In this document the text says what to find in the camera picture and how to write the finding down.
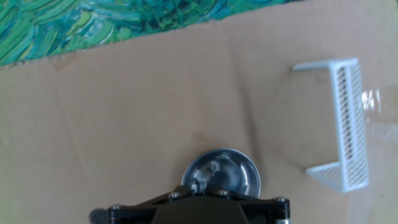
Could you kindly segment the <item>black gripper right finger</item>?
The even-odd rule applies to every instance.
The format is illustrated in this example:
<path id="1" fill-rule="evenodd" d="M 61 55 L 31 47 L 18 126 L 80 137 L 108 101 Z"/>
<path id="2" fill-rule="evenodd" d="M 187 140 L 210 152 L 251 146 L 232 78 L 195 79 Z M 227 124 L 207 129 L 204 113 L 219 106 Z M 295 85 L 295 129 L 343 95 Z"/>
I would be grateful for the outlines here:
<path id="1" fill-rule="evenodd" d="M 290 200 L 264 200 L 208 185 L 198 194 L 198 212 L 203 223 L 289 223 Z"/>

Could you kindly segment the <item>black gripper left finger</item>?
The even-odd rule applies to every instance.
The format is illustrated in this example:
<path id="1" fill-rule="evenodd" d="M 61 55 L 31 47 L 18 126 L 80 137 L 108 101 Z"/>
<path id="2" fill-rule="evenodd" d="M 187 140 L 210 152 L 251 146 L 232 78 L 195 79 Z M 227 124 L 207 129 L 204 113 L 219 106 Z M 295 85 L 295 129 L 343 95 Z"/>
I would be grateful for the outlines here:
<path id="1" fill-rule="evenodd" d="M 108 208 L 109 223 L 129 223 L 139 218 L 153 218 L 162 205 L 192 197 L 196 193 L 188 185 L 178 185 L 173 191 L 137 205 L 114 204 Z"/>

